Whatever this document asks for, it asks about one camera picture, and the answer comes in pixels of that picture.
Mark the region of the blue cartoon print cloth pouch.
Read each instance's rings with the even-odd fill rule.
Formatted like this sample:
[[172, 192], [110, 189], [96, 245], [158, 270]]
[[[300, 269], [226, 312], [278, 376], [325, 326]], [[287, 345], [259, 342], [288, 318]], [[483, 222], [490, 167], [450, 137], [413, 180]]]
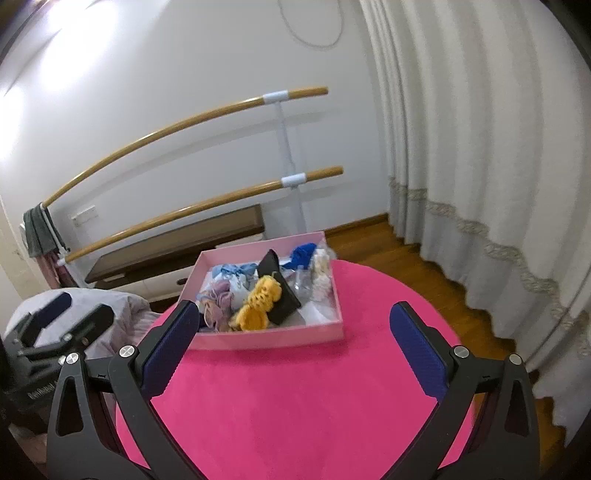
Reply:
[[211, 270], [211, 277], [214, 281], [228, 280], [229, 292], [232, 294], [231, 310], [238, 311], [242, 308], [249, 292], [252, 291], [259, 279], [256, 263], [243, 264], [221, 264]]

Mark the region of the bag of white beads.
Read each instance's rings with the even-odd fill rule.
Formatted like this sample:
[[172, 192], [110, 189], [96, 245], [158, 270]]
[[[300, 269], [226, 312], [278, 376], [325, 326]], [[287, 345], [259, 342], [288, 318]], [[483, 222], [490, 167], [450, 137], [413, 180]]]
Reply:
[[311, 299], [322, 302], [332, 294], [331, 250], [318, 247], [311, 258]]

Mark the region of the white wall socket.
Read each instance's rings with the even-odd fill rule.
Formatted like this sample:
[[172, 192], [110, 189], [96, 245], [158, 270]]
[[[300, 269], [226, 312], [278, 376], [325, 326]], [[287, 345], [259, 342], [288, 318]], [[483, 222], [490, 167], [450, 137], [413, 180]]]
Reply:
[[74, 226], [80, 227], [90, 220], [95, 219], [98, 216], [96, 207], [94, 205], [85, 208], [84, 210], [74, 214], [71, 217], [71, 221]]

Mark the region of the low brown white cabinet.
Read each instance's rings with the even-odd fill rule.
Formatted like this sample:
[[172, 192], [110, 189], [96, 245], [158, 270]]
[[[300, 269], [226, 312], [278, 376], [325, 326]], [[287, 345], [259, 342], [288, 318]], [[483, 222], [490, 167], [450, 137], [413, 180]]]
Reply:
[[259, 204], [197, 221], [124, 246], [98, 258], [85, 277], [97, 289], [150, 302], [180, 294], [199, 254], [231, 242], [263, 239]]

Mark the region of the yellow crochet item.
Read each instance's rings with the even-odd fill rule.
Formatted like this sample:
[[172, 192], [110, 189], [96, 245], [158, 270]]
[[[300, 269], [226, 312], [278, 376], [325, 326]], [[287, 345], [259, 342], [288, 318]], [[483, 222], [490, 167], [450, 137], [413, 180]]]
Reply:
[[266, 330], [270, 324], [267, 313], [273, 308], [273, 299], [270, 296], [272, 292], [273, 287], [264, 286], [264, 279], [259, 278], [242, 308], [232, 317], [229, 328], [235, 331]]

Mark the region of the royal blue knitted item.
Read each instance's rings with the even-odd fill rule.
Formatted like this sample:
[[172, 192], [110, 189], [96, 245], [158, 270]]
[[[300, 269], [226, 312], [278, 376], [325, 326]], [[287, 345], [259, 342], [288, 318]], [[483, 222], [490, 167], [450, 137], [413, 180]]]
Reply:
[[316, 248], [317, 244], [315, 243], [304, 243], [297, 246], [291, 251], [290, 260], [281, 264], [281, 267], [290, 270], [299, 270], [300, 268], [307, 270], [310, 267], [311, 258], [314, 256]]

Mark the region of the cream curtain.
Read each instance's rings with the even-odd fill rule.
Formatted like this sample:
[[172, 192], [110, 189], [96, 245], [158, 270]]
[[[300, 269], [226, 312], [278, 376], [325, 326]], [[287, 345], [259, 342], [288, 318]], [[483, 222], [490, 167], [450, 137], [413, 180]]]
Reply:
[[573, 439], [590, 410], [590, 70], [540, 1], [365, 1], [390, 221]]

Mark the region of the white barre stand post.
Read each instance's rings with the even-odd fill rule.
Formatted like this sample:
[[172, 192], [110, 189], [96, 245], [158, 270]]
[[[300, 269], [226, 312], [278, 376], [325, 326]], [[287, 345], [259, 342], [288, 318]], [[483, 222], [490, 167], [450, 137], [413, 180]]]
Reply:
[[307, 232], [307, 222], [304, 218], [303, 204], [301, 203], [300, 186], [303, 183], [304, 174], [297, 173], [297, 165], [294, 163], [293, 153], [290, 148], [290, 139], [287, 133], [286, 117], [283, 114], [283, 102], [290, 100], [287, 90], [274, 91], [263, 94], [263, 104], [273, 105], [276, 110], [277, 142], [280, 146], [280, 154], [283, 155], [284, 177], [287, 177], [286, 186], [290, 191], [290, 206], [294, 215], [294, 227], [297, 233]]

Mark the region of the lower wooden ballet barre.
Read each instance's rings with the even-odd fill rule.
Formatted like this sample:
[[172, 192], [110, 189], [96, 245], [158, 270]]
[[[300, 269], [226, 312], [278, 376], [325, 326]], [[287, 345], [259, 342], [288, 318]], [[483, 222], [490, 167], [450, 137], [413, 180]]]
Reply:
[[194, 214], [211, 210], [216, 207], [221, 207], [226, 204], [235, 203], [239, 200], [245, 200], [273, 191], [281, 189], [291, 189], [318, 180], [328, 179], [342, 175], [344, 173], [344, 167], [332, 166], [322, 168], [318, 170], [312, 170], [308, 172], [301, 172], [293, 175], [287, 175], [269, 182], [259, 183], [250, 187], [231, 191], [228, 194], [214, 196], [211, 199], [206, 199], [180, 209], [168, 212], [156, 216], [150, 220], [143, 221], [136, 225], [133, 225], [127, 229], [116, 232], [108, 237], [98, 240], [84, 248], [67, 254], [64, 258], [57, 261], [57, 266], [62, 267], [66, 264], [72, 263], [73, 261], [85, 257], [95, 251], [101, 250], [107, 246], [118, 243], [129, 237], [143, 233], [148, 230], [152, 230], [156, 227], [166, 225], [176, 220], [192, 216]]

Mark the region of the black leather case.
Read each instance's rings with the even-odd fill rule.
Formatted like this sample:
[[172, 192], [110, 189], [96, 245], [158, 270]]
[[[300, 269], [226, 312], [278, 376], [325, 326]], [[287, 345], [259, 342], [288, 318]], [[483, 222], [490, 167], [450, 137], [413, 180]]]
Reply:
[[301, 308], [301, 301], [297, 299], [296, 294], [287, 284], [286, 278], [283, 277], [283, 273], [280, 272], [279, 256], [273, 249], [267, 251], [259, 262], [257, 274], [259, 278], [264, 279], [264, 286], [273, 287], [273, 292], [270, 293], [273, 308], [267, 313], [267, 317], [270, 323], [280, 326], [287, 317]]

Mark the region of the grey cloth on barre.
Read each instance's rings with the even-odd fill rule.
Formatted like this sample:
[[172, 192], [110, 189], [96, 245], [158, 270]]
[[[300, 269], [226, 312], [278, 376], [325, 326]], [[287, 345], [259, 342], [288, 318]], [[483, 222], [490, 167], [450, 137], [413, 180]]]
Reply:
[[38, 258], [58, 251], [49, 224], [46, 222], [43, 207], [37, 205], [23, 214], [27, 253], [30, 258]]

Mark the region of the wooden ballet barre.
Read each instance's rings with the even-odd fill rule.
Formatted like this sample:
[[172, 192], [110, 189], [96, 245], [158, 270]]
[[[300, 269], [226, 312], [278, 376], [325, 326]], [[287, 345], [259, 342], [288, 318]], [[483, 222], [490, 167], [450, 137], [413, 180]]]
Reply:
[[107, 166], [113, 164], [114, 162], [118, 161], [122, 157], [133, 153], [149, 144], [152, 144], [160, 139], [166, 138], [171, 136], [175, 133], [180, 131], [189, 129], [193, 126], [197, 126], [207, 121], [211, 121], [217, 118], [221, 118], [223, 116], [228, 116], [230, 114], [235, 114], [238, 112], [242, 112], [245, 110], [262, 107], [266, 105], [276, 104], [276, 103], [283, 103], [291, 100], [298, 100], [304, 98], [311, 98], [311, 97], [320, 97], [329, 94], [329, 87], [328, 86], [318, 86], [318, 87], [308, 87], [308, 88], [301, 88], [301, 89], [293, 89], [293, 90], [280, 90], [280, 91], [273, 91], [270, 93], [266, 93], [260, 96], [252, 97], [249, 99], [245, 99], [238, 102], [233, 102], [228, 105], [224, 105], [221, 107], [217, 107], [204, 113], [199, 113], [173, 124], [170, 124], [166, 127], [158, 129], [152, 133], [149, 133], [127, 145], [124, 147], [116, 150], [115, 152], [107, 155], [106, 157], [100, 159], [98, 162], [94, 163], [87, 169], [83, 170], [71, 180], [66, 182], [62, 187], [60, 187], [56, 192], [50, 195], [47, 199], [45, 199], [41, 205], [43, 208], [48, 208], [50, 205], [55, 203], [59, 198], [64, 196], [66, 193], [71, 191], [74, 187], [82, 183], [84, 180], [88, 179], [95, 173], [99, 172], [100, 170], [106, 168]]
[[206, 199], [180, 209], [168, 212], [156, 216], [150, 220], [143, 221], [136, 225], [133, 225], [127, 229], [116, 232], [108, 237], [98, 240], [84, 248], [67, 254], [64, 258], [57, 261], [57, 266], [62, 267], [66, 264], [72, 263], [73, 261], [85, 257], [95, 251], [101, 250], [107, 246], [118, 243], [129, 237], [143, 233], [148, 230], [152, 230], [156, 227], [166, 225], [176, 220], [192, 216], [194, 214], [211, 210], [216, 207], [221, 207], [226, 204], [235, 203], [239, 200], [245, 200], [273, 191], [281, 189], [291, 189], [318, 180], [328, 179], [342, 175], [344, 173], [344, 167], [332, 166], [322, 168], [318, 170], [312, 170], [308, 172], [301, 172], [293, 175], [287, 175], [269, 182], [259, 183], [250, 187], [231, 191], [228, 194], [214, 196], [211, 199]]

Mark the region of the upper wooden ballet barre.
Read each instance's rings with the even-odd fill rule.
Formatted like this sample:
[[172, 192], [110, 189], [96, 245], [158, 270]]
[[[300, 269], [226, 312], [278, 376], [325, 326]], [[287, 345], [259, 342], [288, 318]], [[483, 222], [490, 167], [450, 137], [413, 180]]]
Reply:
[[270, 93], [266, 93], [260, 96], [252, 97], [249, 99], [245, 99], [238, 102], [233, 102], [228, 105], [224, 105], [221, 107], [217, 107], [204, 113], [199, 113], [173, 124], [170, 124], [166, 127], [158, 129], [152, 133], [149, 133], [127, 145], [124, 147], [116, 150], [115, 152], [107, 155], [106, 157], [100, 159], [98, 162], [94, 163], [87, 169], [83, 170], [71, 180], [66, 182], [62, 187], [60, 187], [56, 192], [50, 195], [47, 199], [45, 199], [41, 205], [43, 208], [48, 208], [50, 205], [55, 203], [59, 198], [64, 196], [66, 193], [71, 191], [74, 187], [82, 183], [84, 180], [88, 179], [95, 173], [99, 172], [100, 170], [106, 168], [107, 166], [113, 164], [114, 162], [118, 161], [122, 157], [133, 153], [149, 144], [152, 144], [160, 139], [166, 138], [171, 136], [175, 133], [180, 131], [189, 129], [193, 126], [197, 126], [207, 121], [211, 121], [217, 118], [221, 118], [223, 116], [228, 116], [230, 114], [235, 114], [238, 112], [242, 112], [245, 110], [262, 107], [266, 105], [276, 104], [276, 103], [283, 103], [291, 100], [298, 100], [304, 98], [311, 98], [311, 97], [320, 97], [329, 94], [329, 87], [328, 86], [318, 86], [318, 87], [308, 87], [308, 88], [301, 88], [301, 89], [293, 89], [293, 90], [280, 90], [280, 91], [273, 91]]

